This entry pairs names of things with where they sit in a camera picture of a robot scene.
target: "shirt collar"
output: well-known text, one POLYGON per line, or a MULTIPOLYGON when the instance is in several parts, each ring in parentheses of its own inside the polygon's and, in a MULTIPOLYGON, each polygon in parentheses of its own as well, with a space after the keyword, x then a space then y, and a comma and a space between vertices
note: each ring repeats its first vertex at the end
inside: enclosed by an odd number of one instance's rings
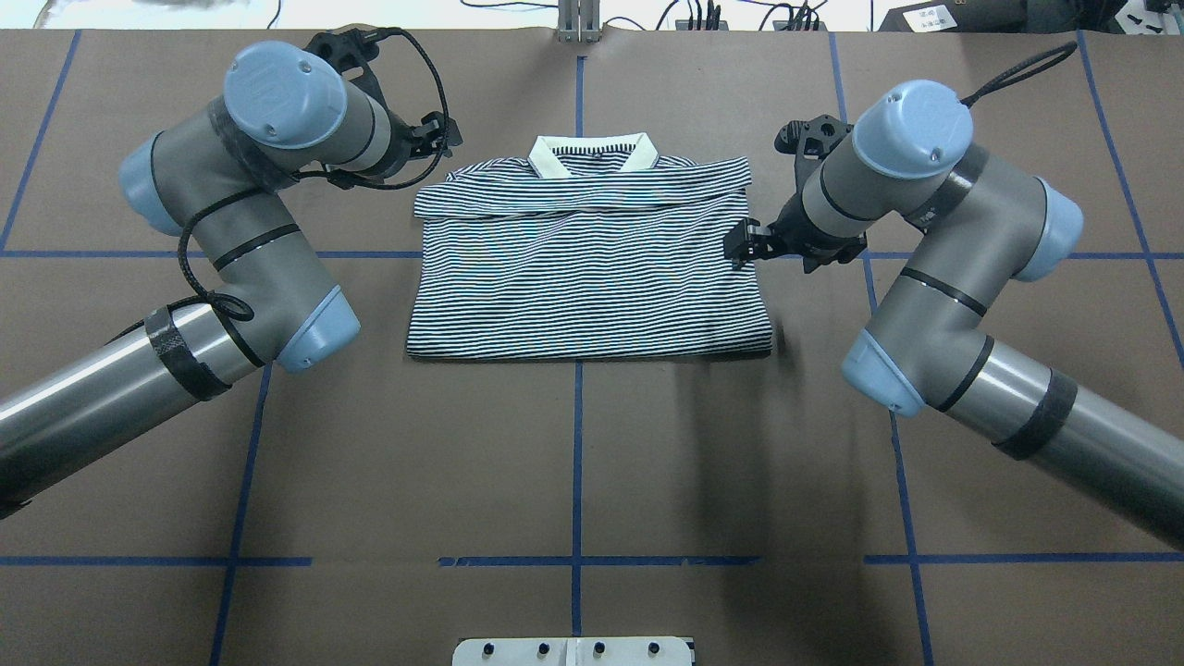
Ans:
POLYGON ((572 178, 572 173, 559 161, 554 151, 556 148, 606 148, 622 143, 632 145, 633 152, 625 160, 622 172, 643 171, 654 168, 658 161, 658 151, 654 147, 649 135, 644 132, 639 134, 626 134, 624 136, 603 137, 572 137, 572 136, 540 136, 530 149, 530 166, 535 173, 545 179, 572 178))

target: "black cable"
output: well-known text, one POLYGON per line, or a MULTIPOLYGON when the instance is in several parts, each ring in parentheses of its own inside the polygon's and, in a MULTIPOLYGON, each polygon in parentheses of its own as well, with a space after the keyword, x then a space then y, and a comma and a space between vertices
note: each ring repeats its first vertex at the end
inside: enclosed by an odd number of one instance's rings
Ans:
POLYGON ((189 283, 189 288, 193 293, 198 295, 201 302, 210 303, 210 307, 220 312, 234 321, 250 321, 255 319, 255 310, 251 306, 246 305, 243 299, 238 296, 231 296, 230 294, 219 294, 217 292, 210 292, 201 286, 201 282, 193 275, 193 268, 189 267, 189 238, 193 236, 193 229, 199 222, 210 217, 211 214, 225 209, 231 204, 236 204, 246 199, 249 197, 255 197, 256 194, 265 194, 266 192, 262 187, 251 187, 250 190, 243 190, 242 192, 236 192, 230 197, 219 199, 213 204, 201 209, 200 211, 193 213, 181 228, 181 237, 176 242, 176 261, 181 264, 181 276, 185 281, 189 283))
POLYGON ((271 20, 268 21, 266 30, 271 30, 271 26, 276 25, 276 21, 279 20, 279 12, 282 12, 282 11, 284 11, 284 0, 277 0, 276 1, 276 15, 271 17, 271 20))
POLYGON ((670 4, 667 5, 667 8, 662 11, 662 15, 658 17, 658 25, 656 25, 654 30, 662 30, 662 21, 665 20, 667 14, 669 14, 670 9, 674 9, 674 6, 677 5, 680 1, 681 0, 670 0, 670 4))
POLYGON ((781 7, 785 7, 786 9, 790 11, 790 23, 792 23, 793 21, 793 5, 790 5, 789 2, 778 2, 776 5, 770 6, 768 11, 765 12, 765 18, 760 19, 760 27, 757 28, 757 32, 760 32, 760 31, 765 30, 765 24, 768 23, 768 17, 772 17, 773 12, 776 12, 777 9, 779 9, 781 7))
POLYGON ((493 2, 493 4, 489 4, 489 5, 477 5, 477 4, 470 2, 469 0, 461 0, 461 4, 464 5, 465 7, 476 7, 477 9, 491 9, 494 7, 514 7, 514 6, 517 6, 517 5, 522 5, 522 6, 527 6, 527 7, 539 7, 539 8, 542 8, 542 9, 558 9, 559 8, 559 5, 545 5, 542 2, 493 2))
POLYGON ((1044 51, 1043 53, 1037 53, 1037 55, 1032 56, 1031 58, 1028 58, 1027 60, 1019 63, 1018 65, 1009 69, 1008 71, 1000 73, 999 76, 992 78, 991 81, 986 82, 986 84, 984 84, 982 88, 979 88, 978 90, 976 90, 972 95, 970 95, 969 97, 964 97, 961 100, 961 103, 966 104, 966 107, 969 108, 969 107, 973 105, 974 102, 978 102, 985 95, 990 95, 991 92, 995 92, 996 90, 1003 90, 1004 88, 1006 88, 1009 85, 1015 85, 1015 84, 1019 83, 1021 81, 1025 81, 1028 78, 1031 78, 1031 77, 1038 75, 1040 72, 1042 72, 1042 71, 1044 71, 1044 70, 1047 70, 1049 68, 1053 68, 1053 66, 1056 66, 1056 65, 1061 64, 1062 62, 1064 62, 1066 58, 1068 58, 1069 56, 1072 56, 1073 52, 1076 51, 1076 50, 1077 50, 1077 43, 1076 41, 1069 41, 1067 44, 1062 44, 1061 46, 1057 46, 1056 49, 1049 49, 1048 51, 1044 51), (1024 71, 1028 68, 1035 65, 1036 63, 1038 63, 1041 60, 1044 60, 1044 59, 1048 59, 1048 58, 1051 58, 1051 59, 1048 60, 1047 63, 1042 64, 1041 66, 1038 66, 1038 68, 1036 68, 1034 70, 1030 70, 1030 71, 1024 71))
POLYGON ((440 115, 444 116, 443 127, 440 128, 439 151, 436 152, 436 154, 432 156, 431 164, 427 165, 427 168, 425 168, 419 175, 412 178, 411 180, 405 180, 403 182, 395 182, 392 185, 387 185, 385 182, 372 182, 366 178, 349 173, 347 171, 302 171, 300 173, 294 174, 296 180, 303 180, 305 178, 326 178, 329 180, 340 180, 343 182, 348 182, 350 185, 356 185, 359 187, 368 187, 371 190, 403 190, 406 187, 411 187, 412 185, 416 185, 417 182, 431 175, 431 173, 436 171, 436 166, 440 164, 440 159, 444 156, 444 152, 448 151, 448 128, 449 124, 451 123, 450 120, 451 116, 449 116, 448 113, 448 98, 444 96, 444 83, 440 81, 440 72, 439 70, 436 69, 436 64, 432 63, 432 59, 427 57, 427 51, 424 51, 424 47, 419 45, 419 41, 416 40, 416 38, 412 37, 410 32, 399 27, 381 28, 381 31, 384 31, 387 36, 398 34, 399 37, 403 37, 404 39, 410 41, 411 45, 414 46, 416 51, 419 52, 419 57, 424 59, 424 64, 427 65, 427 71, 432 72, 432 81, 436 82, 436 92, 439 95, 440 98, 440 115))
POLYGON ((611 24, 612 21, 629 21, 629 23, 631 23, 631 24, 636 25, 637 27, 639 27, 639 28, 642 28, 642 30, 645 30, 644 27, 642 27, 642 24, 639 24, 639 23, 635 21, 633 19, 631 19, 631 18, 629 18, 629 17, 612 17, 611 19, 607 19, 607 20, 605 20, 605 21, 604 21, 604 25, 609 25, 609 24, 611 24))
POLYGON ((802 30, 802 21, 805 20, 807 9, 810 9, 810 4, 806 0, 802 0, 802 6, 798 7, 798 11, 790 14, 790 23, 785 26, 785 30, 802 30))
MULTIPOLYGON (((821 17, 818 15, 818 8, 821 8, 826 2, 830 2, 830 0, 823 0, 816 7, 810 7, 809 2, 805 2, 803 5, 803 7, 802 7, 802 9, 805 9, 805 14, 800 17, 802 19, 805 20, 805 23, 800 24, 800 25, 798 24, 798 19, 796 19, 794 15, 793 15, 793 12, 798 11, 799 8, 796 8, 792 5, 789 5, 786 2, 764 2, 761 0, 740 0, 740 2, 745 2, 745 4, 748 4, 748 5, 760 5, 761 7, 771 7, 771 8, 789 7, 789 9, 790 9, 789 25, 786 25, 785 27, 781 28, 783 31, 786 31, 786 30, 802 30, 803 27, 805 30, 818 30, 818 25, 821 24, 821 17)), ((768 21, 768 17, 770 15, 772 15, 772 11, 770 11, 768 14, 765 14, 764 20, 760 21, 760 27, 757 28, 758 31, 759 30, 764 30, 765 23, 768 21)))

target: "folded shirt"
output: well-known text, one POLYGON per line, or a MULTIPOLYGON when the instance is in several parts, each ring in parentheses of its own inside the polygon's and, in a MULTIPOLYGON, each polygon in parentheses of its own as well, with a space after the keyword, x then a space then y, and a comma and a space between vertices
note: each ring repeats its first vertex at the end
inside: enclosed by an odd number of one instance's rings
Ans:
POLYGON ((658 155, 645 134, 540 136, 528 159, 457 169, 416 197, 423 277, 407 353, 581 359, 768 352, 745 158, 658 155))

